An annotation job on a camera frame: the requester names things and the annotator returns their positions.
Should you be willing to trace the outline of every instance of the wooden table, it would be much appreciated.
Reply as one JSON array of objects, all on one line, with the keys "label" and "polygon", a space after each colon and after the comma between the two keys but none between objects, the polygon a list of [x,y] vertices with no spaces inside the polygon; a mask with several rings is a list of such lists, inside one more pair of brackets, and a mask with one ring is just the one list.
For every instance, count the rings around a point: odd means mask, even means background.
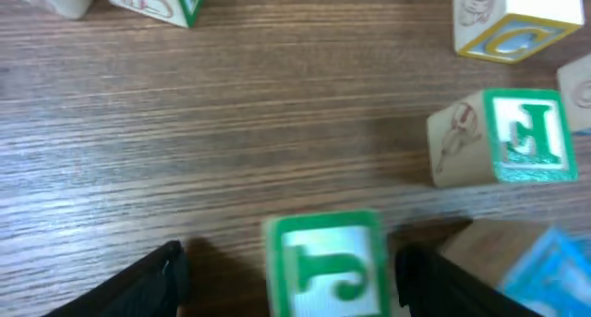
[{"label": "wooden table", "polygon": [[591,27],[515,66],[458,58],[451,1],[206,0],[184,30],[104,0],[79,22],[0,0],[0,315],[43,314],[170,239],[193,261],[187,316],[268,314],[261,225],[280,214],[372,208],[384,234],[553,221],[590,250],[591,138],[576,184],[441,190],[424,120],[482,88],[556,88]]}]

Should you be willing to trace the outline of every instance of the green border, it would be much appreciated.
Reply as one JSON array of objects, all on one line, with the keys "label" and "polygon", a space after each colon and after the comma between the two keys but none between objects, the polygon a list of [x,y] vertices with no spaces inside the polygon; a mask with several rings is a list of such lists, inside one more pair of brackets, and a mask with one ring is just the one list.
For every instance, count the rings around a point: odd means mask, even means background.
[{"label": "green border", "polygon": [[338,226],[364,226],[369,228],[371,254],[375,261],[379,315],[367,317],[391,316],[390,288],[388,287],[388,255],[380,232],[377,213],[371,210],[344,213],[315,213],[296,215],[271,220],[265,226],[267,241],[267,283],[270,286],[273,315],[290,317],[290,304],[287,297],[287,283],[283,280],[283,234],[296,230],[331,228]]},{"label": "green border", "polygon": [[197,19],[197,15],[201,10],[201,5],[203,4],[203,0],[198,0],[197,6],[195,6],[195,11],[193,13],[190,12],[189,6],[185,5],[185,0],[178,0],[183,9],[183,14],[185,15],[185,20],[187,21],[187,27],[191,28],[195,24],[195,20]]},{"label": "green border", "polygon": [[[496,178],[501,182],[560,182],[575,181],[579,177],[578,166],[574,156],[573,141],[566,119],[566,111],[562,104],[561,95],[551,90],[523,90],[523,89],[490,89],[484,91],[484,107],[488,124],[488,145],[491,161]],[[562,141],[568,162],[568,170],[560,169],[519,169],[506,168],[502,165],[501,145],[497,131],[497,117],[495,116],[493,100],[495,98],[552,100],[558,105],[561,117]]]}]

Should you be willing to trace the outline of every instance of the black object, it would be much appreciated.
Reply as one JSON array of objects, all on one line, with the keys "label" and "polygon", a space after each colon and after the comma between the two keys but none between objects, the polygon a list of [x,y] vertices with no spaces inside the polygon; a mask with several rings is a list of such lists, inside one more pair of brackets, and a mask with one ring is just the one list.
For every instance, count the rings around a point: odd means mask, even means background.
[{"label": "black object", "polygon": [[175,317],[189,289],[187,256],[170,241],[45,317]]},{"label": "black object", "polygon": [[396,254],[396,286],[413,317],[539,316],[419,245]]}]

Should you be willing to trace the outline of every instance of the wood grain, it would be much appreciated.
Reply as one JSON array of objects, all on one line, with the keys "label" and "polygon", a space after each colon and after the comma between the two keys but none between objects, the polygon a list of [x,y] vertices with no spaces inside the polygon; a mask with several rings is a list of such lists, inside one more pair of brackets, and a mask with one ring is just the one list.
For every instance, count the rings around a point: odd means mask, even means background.
[{"label": "wood grain", "polygon": [[590,138],[576,184],[439,190],[425,135],[473,91],[556,88],[591,28],[505,66],[455,56],[451,11],[206,0],[184,30],[104,0],[78,22],[0,0],[0,315],[48,312],[175,238],[185,315],[266,315],[261,224],[280,214],[373,208],[384,234],[552,221],[591,250]]}]

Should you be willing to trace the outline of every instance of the yellow border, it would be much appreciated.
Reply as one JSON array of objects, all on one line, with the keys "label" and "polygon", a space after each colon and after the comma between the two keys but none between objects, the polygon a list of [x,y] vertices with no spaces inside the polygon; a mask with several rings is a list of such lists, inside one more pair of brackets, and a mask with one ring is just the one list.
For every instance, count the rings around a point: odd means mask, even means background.
[{"label": "yellow border", "polygon": [[[522,57],[515,59],[515,60],[509,60],[506,58],[494,57],[494,56],[489,56],[489,55],[474,55],[474,54],[469,53],[470,49],[474,48],[477,44],[484,42],[486,39],[491,38],[495,33],[497,33],[498,30],[505,27],[511,21],[527,22],[527,23],[530,23],[534,26],[540,25],[540,26],[560,28],[560,29],[564,29],[564,32],[561,35],[553,38],[551,41],[548,41],[545,44],[539,45],[538,48],[534,49],[533,51],[528,52],[526,55],[523,55]],[[465,45],[462,49],[460,49],[458,51],[458,55],[462,55],[465,57],[478,58],[478,59],[485,59],[485,60],[497,62],[497,63],[515,64],[515,63],[519,63],[522,60],[526,59],[527,57],[537,53],[538,51],[546,48],[547,46],[549,46],[557,41],[562,40],[565,36],[572,34],[573,32],[575,32],[576,30],[579,30],[582,27],[583,27],[582,25],[572,24],[572,23],[568,23],[568,22],[562,22],[562,21],[550,20],[550,19],[546,19],[546,18],[536,18],[536,17],[531,17],[531,16],[524,16],[524,15],[509,13],[505,17],[503,17],[501,20],[499,20],[499,22],[497,22],[494,26],[485,30],[482,34],[478,35],[474,40],[470,41],[467,45]]]}]

